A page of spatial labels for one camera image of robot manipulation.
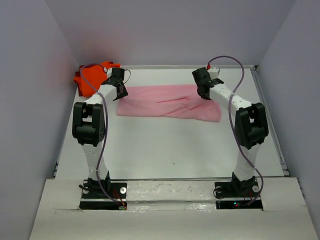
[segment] pink towel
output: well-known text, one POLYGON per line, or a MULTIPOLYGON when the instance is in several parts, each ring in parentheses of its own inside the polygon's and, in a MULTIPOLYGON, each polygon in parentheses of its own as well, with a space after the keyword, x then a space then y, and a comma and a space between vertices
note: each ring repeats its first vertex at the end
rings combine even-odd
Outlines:
POLYGON ((219 122, 218 103, 197 94, 197 85, 131 86, 119 100, 117 114, 135 117, 170 117, 219 122))

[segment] orange fabric pile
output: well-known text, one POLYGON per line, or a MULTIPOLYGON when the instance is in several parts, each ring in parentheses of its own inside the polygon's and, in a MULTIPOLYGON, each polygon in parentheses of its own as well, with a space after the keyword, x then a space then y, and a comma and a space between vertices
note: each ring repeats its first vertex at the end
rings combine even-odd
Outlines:
MULTIPOLYGON (((120 63, 113 63, 112 61, 105 61, 100 63, 107 69, 110 68, 120 68, 120 63)), ((84 65, 79 67, 79 71, 75 72, 75 76, 73 81, 78 85, 79 96, 91 97, 95 94, 95 90, 93 90, 86 81, 80 76, 80 69, 84 65)), ((82 70, 82 74, 96 89, 100 88, 100 85, 107 80, 106 73, 99 65, 93 65, 90 67, 86 67, 82 70)))

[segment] purple cable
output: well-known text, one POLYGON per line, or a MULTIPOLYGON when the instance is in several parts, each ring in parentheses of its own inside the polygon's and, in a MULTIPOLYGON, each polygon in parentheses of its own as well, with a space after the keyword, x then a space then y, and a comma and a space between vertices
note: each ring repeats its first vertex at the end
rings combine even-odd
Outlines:
POLYGON ((112 200, 113 202, 115 202, 116 204, 118 204, 119 202, 115 199, 113 199, 111 196, 108 195, 108 193, 105 191, 104 187, 102 186, 101 184, 101 179, 99 177, 99 167, 100 167, 100 163, 101 163, 101 159, 102 159, 102 156, 104 154, 104 151, 105 151, 105 147, 106 147, 106 142, 107 142, 107 134, 108 134, 108 109, 107 109, 107 103, 106 103, 106 100, 104 98, 104 96, 98 92, 98 90, 85 78, 85 76, 83 75, 83 69, 85 68, 88 68, 88 67, 91 67, 91 66, 95 66, 95 65, 98 65, 100 67, 102 67, 102 69, 105 69, 104 66, 102 66, 101 64, 99 63, 92 63, 92 64, 88 64, 88 65, 84 65, 83 67, 81 67, 80 69, 80 76, 83 78, 83 80, 102 98, 102 102, 103 102, 103 106, 104 106, 104 111, 105 111, 105 118, 106 118, 106 121, 105 121, 105 135, 104 135, 104 141, 103 141, 103 144, 102 144, 102 149, 101 149, 101 153, 100 153, 100 156, 99 156, 99 159, 98 159, 98 163, 96 164, 96 168, 95 168, 95 173, 96 173, 96 179, 98 180, 98 183, 99 183, 99 186, 100 186, 100 189, 101 191, 103 192, 103 194, 110 200, 112 200))
POLYGON ((235 138, 236 144, 237 144, 237 146, 238 146, 238 148, 239 148, 239 151, 240 151, 241 155, 244 157, 244 159, 248 162, 248 164, 256 171, 256 173, 257 173, 257 174, 260 176, 260 178, 261 178, 261 187, 260 187, 259 192, 257 193, 257 195, 256 195, 256 197, 255 197, 254 199, 252 199, 251 201, 247 202, 245 205, 241 206, 241 207, 244 207, 244 206, 248 206, 248 205, 252 204, 255 200, 257 200, 257 198, 260 197, 261 192, 262 192, 262 190, 263 190, 263 188, 264 188, 264 178, 263 178, 262 174, 259 172, 259 170, 256 168, 256 166, 247 158, 247 156, 245 155, 245 153, 244 153, 243 150, 241 149, 241 145, 240 145, 239 140, 238 140, 237 135, 236 135, 235 127, 234 127, 234 125, 233 125, 233 123, 232 123, 232 115, 231 115, 232 99, 233 99, 236 91, 238 90, 238 88, 240 87, 241 83, 243 82, 243 80, 244 80, 244 78, 245 78, 245 68, 244 68, 244 66, 242 65, 242 63, 241 63, 238 59, 236 59, 236 58, 234 58, 234 57, 232 57, 232 56, 227 56, 227 55, 216 56, 216 57, 212 58, 212 59, 208 62, 207 65, 210 65, 210 63, 211 63, 213 60, 220 59, 220 58, 232 59, 232 60, 236 61, 236 62, 240 65, 240 67, 241 67, 241 70, 242 70, 241 79, 240 79, 239 83, 235 86, 235 88, 234 88, 234 90, 232 91, 232 94, 231 94, 231 96, 230 96, 230 99, 229 99, 229 104, 228 104, 229 121, 230 121, 230 125, 231 125, 231 129, 232 129, 233 136, 234 136, 234 138, 235 138))

